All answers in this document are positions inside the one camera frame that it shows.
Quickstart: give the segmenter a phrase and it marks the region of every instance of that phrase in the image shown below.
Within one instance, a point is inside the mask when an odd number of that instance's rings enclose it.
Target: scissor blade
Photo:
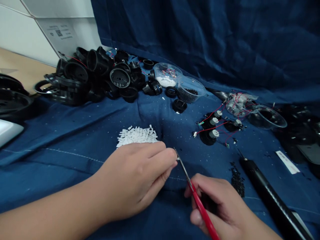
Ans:
[[[181,165],[182,165],[182,168],[183,168],[183,170],[184,170],[184,173],[186,174],[188,184],[189,184],[191,190],[193,191],[192,183],[191,183],[191,180],[190,180],[190,178],[189,178],[189,176],[188,176],[187,170],[186,170],[186,168],[185,168],[184,165],[183,165],[183,162],[182,162],[182,160],[181,160],[181,158],[180,158],[180,156],[179,156],[178,151],[177,151],[175,148],[174,148],[174,150],[176,151],[177,156],[178,156],[178,160],[180,161],[180,163],[181,163]]]

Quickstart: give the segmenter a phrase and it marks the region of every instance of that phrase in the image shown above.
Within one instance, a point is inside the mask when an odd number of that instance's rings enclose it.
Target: right hand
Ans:
[[[217,215],[209,211],[207,213],[220,240],[281,239],[248,208],[228,181],[205,177],[201,174],[196,174],[191,181],[199,196],[201,193],[205,193],[218,205]],[[184,196],[192,196],[189,186],[187,186]],[[209,236],[208,229],[193,198],[192,208],[191,222]]]

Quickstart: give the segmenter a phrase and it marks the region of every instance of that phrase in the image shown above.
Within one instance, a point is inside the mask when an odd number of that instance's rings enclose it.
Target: white label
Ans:
[[[283,161],[284,165],[286,165],[291,174],[300,172],[300,170],[281,151],[276,151],[276,154]]]

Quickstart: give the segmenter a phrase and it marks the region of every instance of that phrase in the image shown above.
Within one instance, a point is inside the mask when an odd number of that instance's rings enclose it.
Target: blue fabric backdrop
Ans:
[[[318,0],[91,2],[103,45],[270,103],[320,100]]]

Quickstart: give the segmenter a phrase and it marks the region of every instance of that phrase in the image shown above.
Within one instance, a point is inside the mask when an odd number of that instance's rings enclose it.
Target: white device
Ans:
[[[0,147],[21,133],[23,127],[12,122],[0,119]]]

